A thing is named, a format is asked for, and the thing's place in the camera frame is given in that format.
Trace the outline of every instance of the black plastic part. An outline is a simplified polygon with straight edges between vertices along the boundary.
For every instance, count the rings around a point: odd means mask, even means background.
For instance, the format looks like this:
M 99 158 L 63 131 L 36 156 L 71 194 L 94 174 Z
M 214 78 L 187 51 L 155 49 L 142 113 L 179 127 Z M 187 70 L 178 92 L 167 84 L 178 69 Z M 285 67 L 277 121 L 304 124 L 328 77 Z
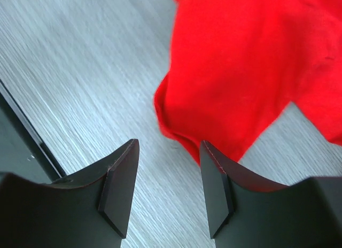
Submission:
M 120 235 L 127 232 L 138 157 L 138 140 L 131 139 L 109 156 L 50 185 L 0 174 L 0 246 L 120 247 Z M 100 204 L 113 219 L 111 224 L 98 211 Z
M 65 171 L 59 165 L 1 80 L 0 107 L 51 181 L 66 176 Z
M 217 248 L 342 247 L 342 178 L 311 177 L 287 187 L 228 159 L 209 142 L 201 144 L 200 163 Z M 234 205 L 229 220 L 227 196 Z

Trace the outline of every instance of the red cloth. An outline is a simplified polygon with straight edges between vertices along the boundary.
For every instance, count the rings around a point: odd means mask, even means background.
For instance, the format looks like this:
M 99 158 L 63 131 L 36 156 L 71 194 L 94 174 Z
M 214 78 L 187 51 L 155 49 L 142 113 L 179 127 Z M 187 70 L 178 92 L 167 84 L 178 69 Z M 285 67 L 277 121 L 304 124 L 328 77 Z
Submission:
M 293 101 L 342 145 L 342 0 L 177 0 L 162 133 L 238 161 Z

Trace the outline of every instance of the gray table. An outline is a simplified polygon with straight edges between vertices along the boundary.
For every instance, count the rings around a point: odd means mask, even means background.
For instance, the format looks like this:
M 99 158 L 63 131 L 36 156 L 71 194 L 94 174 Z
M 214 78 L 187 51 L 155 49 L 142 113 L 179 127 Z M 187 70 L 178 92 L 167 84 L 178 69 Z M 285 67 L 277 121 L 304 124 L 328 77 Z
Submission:
M 172 0 L 0 0 L 0 76 L 65 171 L 140 140 L 122 247 L 214 247 L 199 168 L 160 135 L 152 107 L 174 13 Z M 290 105 L 242 164 L 291 184 L 341 175 L 341 159 Z

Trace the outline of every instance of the gray floor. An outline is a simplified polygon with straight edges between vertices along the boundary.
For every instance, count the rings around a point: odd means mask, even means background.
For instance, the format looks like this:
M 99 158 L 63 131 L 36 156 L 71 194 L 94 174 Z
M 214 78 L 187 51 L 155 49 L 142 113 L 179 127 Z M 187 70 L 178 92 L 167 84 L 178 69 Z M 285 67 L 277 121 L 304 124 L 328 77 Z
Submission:
M 122 247 L 213 247 L 200 171 L 159 133 L 153 93 L 168 69 L 172 0 L 0 0 L 0 78 L 72 173 L 130 138 L 141 159 Z M 291 184 L 341 175 L 342 149 L 291 105 L 246 167 Z

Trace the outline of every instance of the red fabric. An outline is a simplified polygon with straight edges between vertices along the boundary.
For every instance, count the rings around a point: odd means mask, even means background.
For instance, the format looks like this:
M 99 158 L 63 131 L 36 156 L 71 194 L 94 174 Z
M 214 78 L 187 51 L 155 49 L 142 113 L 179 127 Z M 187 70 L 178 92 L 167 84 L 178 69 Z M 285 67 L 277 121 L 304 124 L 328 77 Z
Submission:
M 162 133 L 238 161 L 293 101 L 342 145 L 342 0 L 177 0 Z

